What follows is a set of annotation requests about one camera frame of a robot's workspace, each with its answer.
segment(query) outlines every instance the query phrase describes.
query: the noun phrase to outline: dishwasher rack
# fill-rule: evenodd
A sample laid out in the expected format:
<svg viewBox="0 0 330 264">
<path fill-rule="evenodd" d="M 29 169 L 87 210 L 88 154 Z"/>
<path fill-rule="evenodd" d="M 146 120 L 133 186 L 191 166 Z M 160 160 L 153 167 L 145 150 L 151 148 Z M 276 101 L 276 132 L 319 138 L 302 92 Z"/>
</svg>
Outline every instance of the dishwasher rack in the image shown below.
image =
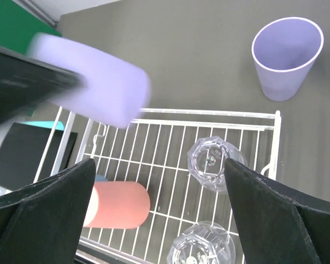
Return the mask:
<svg viewBox="0 0 330 264">
<path fill-rule="evenodd" d="M 148 219 L 136 229 L 84 228 L 80 244 L 126 263 L 166 263 L 170 246 L 181 232 L 195 222 L 212 221 L 231 234 L 236 263 L 245 263 L 228 195 L 203 188 L 188 173 L 186 154 L 197 139 L 217 135 L 235 145 L 250 168 L 275 180 L 280 111 L 265 114 L 143 109 L 143 112 L 144 117 L 134 120 L 125 130 L 89 119 L 76 162 L 94 158 L 97 174 L 108 180 L 142 184 L 151 198 Z M 70 112 L 52 174 L 59 168 L 74 118 L 75 114 Z"/>
</svg>

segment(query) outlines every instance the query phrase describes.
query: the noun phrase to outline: transparent glass cup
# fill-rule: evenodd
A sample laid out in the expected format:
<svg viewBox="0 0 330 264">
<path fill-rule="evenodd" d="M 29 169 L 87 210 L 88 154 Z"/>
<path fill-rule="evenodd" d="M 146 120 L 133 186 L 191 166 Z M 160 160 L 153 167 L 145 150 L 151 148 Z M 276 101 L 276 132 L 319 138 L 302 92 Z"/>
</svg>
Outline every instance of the transparent glass cup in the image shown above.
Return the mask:
<svg viewBox="0 0 330 264">
<path fill-rule="evenodd" d="M 236 250 L 229 233 L 220 225 L 203 221 L 175 239 L 168 264 L 234 264 Z"/>
<path fill-rule="evenodd" d="M 242 153 L 219 136 L 198 139 L 188 151 L 188 170 L 205 188 L 226 193 L 224 163 L 232 158 L 247 166 Z"/>
</svg>

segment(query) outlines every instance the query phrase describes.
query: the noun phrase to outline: black square object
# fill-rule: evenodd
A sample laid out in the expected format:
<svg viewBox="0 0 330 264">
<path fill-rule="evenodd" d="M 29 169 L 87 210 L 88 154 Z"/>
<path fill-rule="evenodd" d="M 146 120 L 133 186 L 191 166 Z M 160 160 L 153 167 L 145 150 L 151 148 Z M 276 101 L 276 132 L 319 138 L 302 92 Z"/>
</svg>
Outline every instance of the black square object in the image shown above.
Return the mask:
<svg viewBox="0 0 330 264">
<path fill-rule="evenodd" d="M 0 185 L 13 191 L 34 180 L 51 129 L 14 123 L 0 148 Z M 63 131 L 56 130 L 50 144 L 39 180 L 50 176 Z M 62 159 L 60 171 L 67 168 L 76 142 L 71 133 Z"/>
</svg>

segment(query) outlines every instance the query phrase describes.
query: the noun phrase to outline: cup rim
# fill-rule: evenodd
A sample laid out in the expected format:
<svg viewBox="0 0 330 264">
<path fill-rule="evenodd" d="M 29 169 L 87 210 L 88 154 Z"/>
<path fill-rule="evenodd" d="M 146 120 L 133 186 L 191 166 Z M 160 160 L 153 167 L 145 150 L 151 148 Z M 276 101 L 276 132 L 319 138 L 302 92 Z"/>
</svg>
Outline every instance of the cup rim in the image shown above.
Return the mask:
<svg viewBox="0 0 330 264">
<path fill-rule="evenodd" d="M 306 21 L 310 24 L 312 24 L 319 32 L 320 34 L 320 47 L 318 49 L 318 51 L 315 53 L 315 55 L 310 59 L 308 60 L 306 63 L 296 67 L 296 68 L 292 68 L 292 69 L 287 69 L 287 70 L 277 70 L 277 69 L 272 69 L 272 68 L 269 68 L 269 67 L 266 67 L 265 65 L 263 65 L 258 59 L 257 57 L 255 56 L 255 52 L 254 52 L 254 45 L 255 45 L 255 42 L 257 40 L 257 38 L 259 37 L 259 35 L 261 34 L 261 32 L 263 32 L 267 27 L 275 24 L 275 23 L 278 23 L 280 21 L 283 21 L 283 20 L 292 20 L 292 19 L 296 19 L 296 20 L 303 20 L 303 21 Z M 321 30 L 321 28 L 318 26 L 318 24 L 316 24 L 315 22 L 313 22 L 312 20 L 310 19 L 307 19 L 307 18 L 301 18 L 301 17 L 298 17 L 298 16 L 289 16 L 287 18 L 280 18 L 280 19 L 277 19 L 275 21 L 272 21 L 270 22 L 269 24 L 265 25 L 258 33 L 257 35 L 254 37 L 253 39 L 253 42 L 252 42 L 252 47 L 251 47 L 251 50 L 252 50 L 252 56 L 253 56 L 253 59 L 254 61 L 260 66 L 262 67 L 263 69 L 266 69 L 266 70 L 269 70 L 271 72 L 275 72 L 275 73 L 288 73 L 288 72 L 294 72 L 296 70 L 299 70 L 303 67 L 305 67 L 306 65 L 310 64 L 311 62 L 315 61 L 315 59 L 319 56 L 319 54 L 321 53 L 322 49 L 323 49 L 323 46 L 324 46 L 324 34 L 323 34 L 323 31 Z"/>
</svg>

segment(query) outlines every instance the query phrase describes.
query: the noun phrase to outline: purple cup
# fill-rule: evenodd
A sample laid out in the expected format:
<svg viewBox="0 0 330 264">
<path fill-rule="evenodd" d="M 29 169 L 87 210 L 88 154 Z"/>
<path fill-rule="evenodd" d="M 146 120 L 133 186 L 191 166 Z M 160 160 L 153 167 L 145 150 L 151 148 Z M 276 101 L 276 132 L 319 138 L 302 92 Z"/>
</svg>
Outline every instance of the purple cup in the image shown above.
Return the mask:
<svg viewBox="0 0 330 264">
<path fill-rule="evenodd" d="M 306 18 L 281 18 L 263 27 L 252 55 L 263 93 L 273 101 L 292 98 L 324 44 L 320 27 Z"/>
</svg>

